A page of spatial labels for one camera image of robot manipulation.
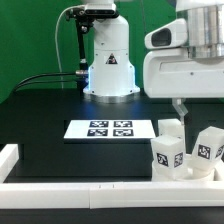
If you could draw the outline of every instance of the cable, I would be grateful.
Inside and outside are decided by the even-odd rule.
[[[11,93],[14,93],[14,92],[16,92],[16,90],[18,89],[18,88],[20,88],[20,86],[22,87],[22,86],[24,86],[24,85],[26,85],[26,83],[31,83],[30,81],[31,80],[34,80],[34,79],[38,79],[38,78],[42,78],[42,77],[57,77],[57,76],[59,76],[59,77],[64,77],[64,76],[72,76],[72,75],[75,75],[76,73],[49,73],[49,74],[40,74],[40,75],[35,75],[35,76],[31,76],[31,77],[29,77],[29,78],[26,78],[26,79],[24,79],[23,81],[21,81],[21,82],[19,82],[13,89],[12,89],[12,91],[11,91]]]
[[[49,83],[59,83],[59,82],[60,82],[60,83],[61,83],[61,82],[65,83],[65,82],[75,82],[75,81],[77,81],[77,80],[76,80],[76,79],[71,79],[71,80],[63,80],[63,81],[61,81],[61,80],[51,80],[51,81],[34,81],[34,82],[26,82],[26,83],[17,85],[17,86],[13,89],[12,93],[15,93],[18,89],[20,89],[20,88],[22,88],[22,87],[24,87],[24,86],[27,86],[27,85],[33,85],[33,84],[49,84]]]
[[[57,23],[56,23],[56,29],[55,29],[55,46],[56,46],[56,53],[57,53],[57,60],[58,60],[58,67],[59,67],[59,71],[62,72],[62,65],[61,65],[61,58],[60,58],[60,52],[59,52],[59,47],[58,47],[58,30],[59,30],[59,25],[60,25],[60,21],[62,16],[65,14],[66,11],[68,10],[72,10],[74,8],[82,8],[84,7],[84,5],[79,5],[79,6],[71,6],[66,8],[65,10],[63,10],[63,12],[60,14],[60,16],[58,17]]]

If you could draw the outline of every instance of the white block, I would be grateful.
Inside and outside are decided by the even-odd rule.
[[[19,159],[18,145],[8,144],[0,152],[0,183],[3,183]]]
[[[185,126],[178,119],[158,120],[159,135],[170,135],[183,139],[185,146]]]
[[[158,174],[171,179],[185,175],[185,150],[182,139],[163,135],[152,139],[151,145]]]
[[[204,172],[214,169],[224,151],[224,130],[209,127],[201,131],[192,152],[193,168]]]

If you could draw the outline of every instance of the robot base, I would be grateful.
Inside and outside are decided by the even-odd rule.
[[[136,90],[131,94],[123,96],[99,96],[84,91],[84,98],[87,100],[93,100],[99,103],[125,103],[137,99],[140,96],[140,89],[136,87]]]

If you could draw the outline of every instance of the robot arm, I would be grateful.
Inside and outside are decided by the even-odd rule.
[[[224,96],[223,6],[223,0],[177,0],[177,19],[145,38],[151,50],[144,61],[145,92],[172,98],[182,120],[184,99]]]

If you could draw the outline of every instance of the white cube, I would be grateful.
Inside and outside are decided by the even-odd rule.
[[[159,135],[170,135],[183,139],[185,146],[185,127],[178,119],[158,120]]]
[[[154,166],[159,175],[177,179],[186,175],[183,140],[162,135],[151,140]]]
[[[209,127],[201,131],[192,152],[191,166],[209,172],[221,160],[224,151],[224,130]]]

